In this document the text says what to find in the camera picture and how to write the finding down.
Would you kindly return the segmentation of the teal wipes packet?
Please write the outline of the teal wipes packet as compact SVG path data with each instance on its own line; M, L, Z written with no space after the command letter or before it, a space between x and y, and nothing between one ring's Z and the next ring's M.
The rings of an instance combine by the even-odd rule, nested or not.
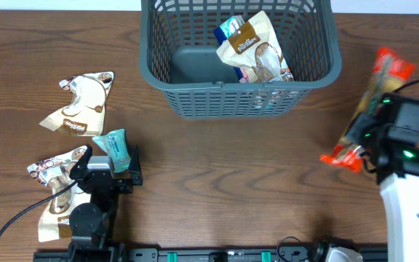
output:
M114 172L124 172L128 169L131 158L125 129L113 130L106 135L95 136L92 141L112 158Z

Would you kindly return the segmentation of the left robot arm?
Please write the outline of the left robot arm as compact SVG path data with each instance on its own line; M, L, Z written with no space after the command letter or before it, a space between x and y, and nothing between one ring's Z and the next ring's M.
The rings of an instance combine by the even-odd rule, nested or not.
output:
M75 207L70 214L72 230L68 248L69 261L129 260L124 244L113 241L113 228L121 194L131 194L134 186L143 184L139 163L139 148L132 149L127 176L113 176L113 161L109 156L94 156L87 150L70 171L70 179L90 200Z

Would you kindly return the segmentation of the grey plastic basket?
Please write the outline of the grey plastic basket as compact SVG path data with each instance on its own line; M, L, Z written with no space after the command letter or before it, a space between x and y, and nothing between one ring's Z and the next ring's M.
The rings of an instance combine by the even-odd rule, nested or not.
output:
M242 84L217 55L214 30L265 12L293 79ZM142 0L140 72L185 119L280 116L342 67L330 0Z

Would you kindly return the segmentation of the orange spaghetti packet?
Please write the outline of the orange spaghetti packet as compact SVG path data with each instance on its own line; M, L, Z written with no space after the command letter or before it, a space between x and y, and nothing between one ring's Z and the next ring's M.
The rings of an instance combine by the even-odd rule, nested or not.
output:
M407 82L415 70L415 64L402 59L390 47L381 47L376 55L372 78L367 91L356 107L352 119L341 135L331 154L322 154L319 160L326 164L347 168L353 172L362 170L364 163L360 156L362 146L347 138L352 126L361 114L372 116L386 92L393 92Z

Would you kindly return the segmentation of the beige snack pouch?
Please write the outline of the beige snack pouch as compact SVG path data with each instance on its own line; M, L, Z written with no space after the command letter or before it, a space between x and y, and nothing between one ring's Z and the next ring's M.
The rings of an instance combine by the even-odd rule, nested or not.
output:
M49 242L62 238L70 238L72 230L69 224L71 212L80 204L87 203L90 195L78 186L69 188L73 183L70 171L87 150L80 146L67 153L50 157L27 167L29 175L42 186L49 187L53 194L63 189L67 191L48 201L38 223L38 239Z
M217 55L223 63L240 70L242 84L294 80L264 11L237 28L218 47Z
M99 136L103 132L105 102L114 81L113 71L82 74L60 81L71 103L40 122L42 127L70 136Z

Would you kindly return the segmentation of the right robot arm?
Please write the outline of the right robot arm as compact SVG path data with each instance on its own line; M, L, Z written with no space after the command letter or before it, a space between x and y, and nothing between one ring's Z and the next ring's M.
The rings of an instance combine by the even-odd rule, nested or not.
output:
M419 100L388 92L360 113L346 138L376 175L386 211L389 261L419 261Z

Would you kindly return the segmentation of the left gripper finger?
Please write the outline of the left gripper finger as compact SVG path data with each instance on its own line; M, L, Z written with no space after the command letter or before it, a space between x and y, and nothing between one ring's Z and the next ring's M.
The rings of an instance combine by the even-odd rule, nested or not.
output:
M134 146L132 153L130 154L128 172L134 186L141 186L143 184L143 174L140 167L138 146Z
M79 161L71 168L70 179L84 179L87 176L87 164L89 159L92 157L92 147L87 145L87 149L81 156Z

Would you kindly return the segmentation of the blue tissue multipack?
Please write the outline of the blue tissue multipack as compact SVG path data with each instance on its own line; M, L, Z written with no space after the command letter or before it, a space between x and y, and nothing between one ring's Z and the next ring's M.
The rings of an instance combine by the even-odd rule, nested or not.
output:
M234 15L221 23L213 34L219 45L228 40L233 33L235 33L244 24L244 19L241 15Z

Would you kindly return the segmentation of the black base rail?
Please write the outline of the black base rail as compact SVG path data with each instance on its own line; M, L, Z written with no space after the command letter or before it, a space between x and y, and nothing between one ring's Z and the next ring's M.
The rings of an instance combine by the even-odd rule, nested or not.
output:
M352 243L327 243L307 245L282 243L277 247L220 248L220 249L157 249L128 248L123 244L99 248L71 245L66 251L39 251L34 261L129 261L129 262L239 262L239 261L364 261L386 262L384 245L354 245Z

